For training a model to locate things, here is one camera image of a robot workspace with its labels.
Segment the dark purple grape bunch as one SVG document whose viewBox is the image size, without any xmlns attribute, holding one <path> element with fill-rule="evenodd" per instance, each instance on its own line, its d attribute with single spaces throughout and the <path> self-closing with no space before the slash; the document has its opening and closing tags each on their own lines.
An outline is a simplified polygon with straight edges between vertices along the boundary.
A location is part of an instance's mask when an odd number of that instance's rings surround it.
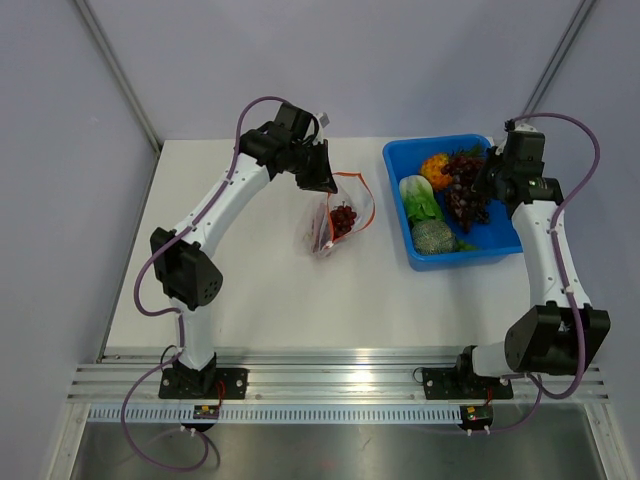
<svg viewBox="0 0 640 480">
<path fill-rule="evenodd" d="M 451 178 L 444 193 L 445 207 L 466 234 L 475 224 L 486 225 L 490 222 L 487 211 L 489 198 L 474 190 L 474 182 L 483 164 L 481 158 L 457 155 L 441 170 Z"/>
</svg>

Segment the clear zip bag orange zipper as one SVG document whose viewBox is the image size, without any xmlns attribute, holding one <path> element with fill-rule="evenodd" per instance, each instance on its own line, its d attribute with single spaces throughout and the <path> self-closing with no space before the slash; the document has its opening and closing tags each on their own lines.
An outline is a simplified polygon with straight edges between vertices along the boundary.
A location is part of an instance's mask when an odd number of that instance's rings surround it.
<svg viewBox="0 0 640 480">
<path fill-rule="evenodd" d="M 315 194 L 296 232 L 303 254 L 324 258 L 362 233 L 374 221 L 373 192 L 361 172 L 336 172 L 336 193 Z"/>
</svg>

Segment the red grape bunch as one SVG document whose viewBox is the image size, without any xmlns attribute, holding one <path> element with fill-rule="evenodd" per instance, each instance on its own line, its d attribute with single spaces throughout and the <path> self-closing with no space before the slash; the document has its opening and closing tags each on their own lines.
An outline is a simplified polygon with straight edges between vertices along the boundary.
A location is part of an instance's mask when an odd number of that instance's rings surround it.
<svg viewBox="0 0 640 480">
<path fill-rule="evenodd" d="M 357 213 L 349 205 L 343 204 L 330 212 L 333 239 L 338 239 L 351 232 Z"/>
</svg>

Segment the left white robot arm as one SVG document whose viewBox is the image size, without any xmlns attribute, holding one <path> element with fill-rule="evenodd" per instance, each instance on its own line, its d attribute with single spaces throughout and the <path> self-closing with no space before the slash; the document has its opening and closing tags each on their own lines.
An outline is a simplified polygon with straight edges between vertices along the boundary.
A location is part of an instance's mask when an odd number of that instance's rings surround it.
<svg viewBox="0 0 640 480">
<path fill-rule="evenodd" d="M 212 303 L 223 275 L 213 257 L 231 224 L 275 176 L 292 174 L 301 190 L 336 192 L 323 136 L 328 123 L 324 113 L 284 102 L 274 120 L 238 129 L 224 175 L 183 221 L 152 233 L 154 274 L 178 313 L 179 345 L 175 359 L 163 367 L 160 398 L 244 398 L 246 370 L 217 366 Z"/>
</svg>

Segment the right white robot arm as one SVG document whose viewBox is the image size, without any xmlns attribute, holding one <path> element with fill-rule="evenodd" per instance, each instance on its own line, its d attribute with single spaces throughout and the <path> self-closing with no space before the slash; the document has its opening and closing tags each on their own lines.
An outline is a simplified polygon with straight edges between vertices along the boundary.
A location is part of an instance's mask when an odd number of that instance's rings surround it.
<svg viewBox="0 0 640 480">
<path fill-rule="evenodd" d="M 488 152 L 474 184 L 501 202 L 521 242 L 530 291 L 530 309 L 503 341 L 468 346 L 458 356 L 454 384 L 476 396 L 489 382 L 522 375 L 556 400 L 571 396 L 608 334 L 607 311 L 593 307 L 573 263 L 565 233 L 569 197 L 559 182 L 544 176 L 544 135 L 509 121 L 502 145 Z M 562 392 L 542 386 L 539 375 L 569 376 Z"/>
</svg>

